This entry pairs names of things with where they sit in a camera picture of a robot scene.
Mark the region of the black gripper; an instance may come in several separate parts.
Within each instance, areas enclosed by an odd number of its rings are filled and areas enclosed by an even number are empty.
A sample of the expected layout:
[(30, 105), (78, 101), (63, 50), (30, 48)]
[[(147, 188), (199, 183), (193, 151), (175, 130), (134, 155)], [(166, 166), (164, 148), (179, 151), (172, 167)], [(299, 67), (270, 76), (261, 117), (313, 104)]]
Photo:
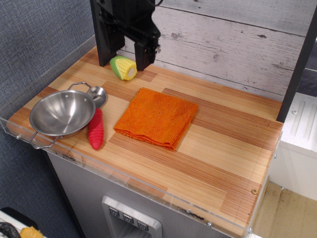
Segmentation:
[(125, 37), (134, 41), (138, 71), (155, 62), (160, 31), (152, 20), (154, 0), (98, 0), (100, 22), (106, 27), (106, 59), (125, 46)]

